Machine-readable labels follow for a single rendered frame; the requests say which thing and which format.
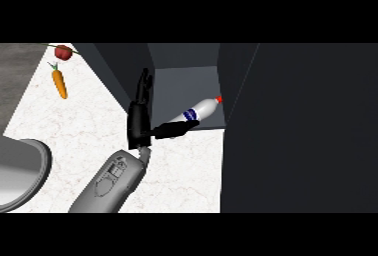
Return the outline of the dark grey cabinet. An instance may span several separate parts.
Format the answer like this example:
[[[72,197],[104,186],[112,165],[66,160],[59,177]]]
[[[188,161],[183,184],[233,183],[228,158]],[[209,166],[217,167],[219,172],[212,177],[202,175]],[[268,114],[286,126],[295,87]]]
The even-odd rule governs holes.
[[[197,128],[225,127],[256,52],[253,43],[76,43],[73,47],[122,107],[135,97],[141,72],[149,72],[153,125],[200,100],[221,97]]]

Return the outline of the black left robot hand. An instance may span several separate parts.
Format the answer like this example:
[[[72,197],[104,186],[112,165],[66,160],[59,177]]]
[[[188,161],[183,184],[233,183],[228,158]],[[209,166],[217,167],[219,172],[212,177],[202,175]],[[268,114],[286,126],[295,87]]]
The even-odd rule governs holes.
[[[126,116],[126,139],[128,149],[150,146],[150,137],[156,139],[183,136],[186,132],[199,125],[196,119],[165,122],[157,127],[150,128],[149,117],[149,94],[152,89],[152,75],[143,69],[135,90],[135,99],[129,102]]]

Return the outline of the red pepper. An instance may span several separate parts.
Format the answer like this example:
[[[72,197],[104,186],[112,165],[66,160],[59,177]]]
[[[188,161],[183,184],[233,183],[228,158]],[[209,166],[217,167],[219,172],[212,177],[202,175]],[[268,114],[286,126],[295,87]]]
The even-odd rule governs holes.
[[[54,57],[63,61],[69,60],[72,57],[72,49],[64,45],[57,45],[54,47]]]

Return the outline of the grey metal pot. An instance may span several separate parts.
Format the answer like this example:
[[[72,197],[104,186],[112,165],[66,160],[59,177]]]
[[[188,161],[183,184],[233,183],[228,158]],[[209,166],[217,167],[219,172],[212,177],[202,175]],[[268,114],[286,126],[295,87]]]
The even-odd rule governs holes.
[[[41,141],[0,136],[0,213],[17,209],[39,191],[51,160],[50,148]]]

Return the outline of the white plastic water bottle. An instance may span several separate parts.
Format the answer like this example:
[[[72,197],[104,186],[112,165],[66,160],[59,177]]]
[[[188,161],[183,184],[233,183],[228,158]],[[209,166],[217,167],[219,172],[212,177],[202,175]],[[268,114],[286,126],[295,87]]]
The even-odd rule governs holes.
[[[203,99],[193,107],[184,110],[180,115],[171,119],[171,122],[191,120],[202,121],[211,116],[221,102],[222,98],[219,96]]]

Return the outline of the orange carrot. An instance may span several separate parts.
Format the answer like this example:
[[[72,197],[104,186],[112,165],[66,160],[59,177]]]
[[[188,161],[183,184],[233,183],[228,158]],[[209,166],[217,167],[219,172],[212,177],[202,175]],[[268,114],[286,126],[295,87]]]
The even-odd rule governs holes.
[[[67,91],[66,91],[66,86],[64,86],[64,80],[63,80],[63,75],[60,70],[57,69],[57,63],[53,65],[51,63],[47,62],[47,64],[50,65],[53,72],[51,72],[51,79],[53,79],[53,83],[57,89],[57,93],[61,97],[61,99],[67,98]]]

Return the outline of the dark grey cabinet door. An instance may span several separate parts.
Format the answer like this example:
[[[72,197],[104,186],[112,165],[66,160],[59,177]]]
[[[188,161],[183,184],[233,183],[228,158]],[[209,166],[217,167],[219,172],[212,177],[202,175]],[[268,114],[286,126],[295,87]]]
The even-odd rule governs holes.
[[[378,44],[259,45],[224,131],[225,212],[378,212]]]

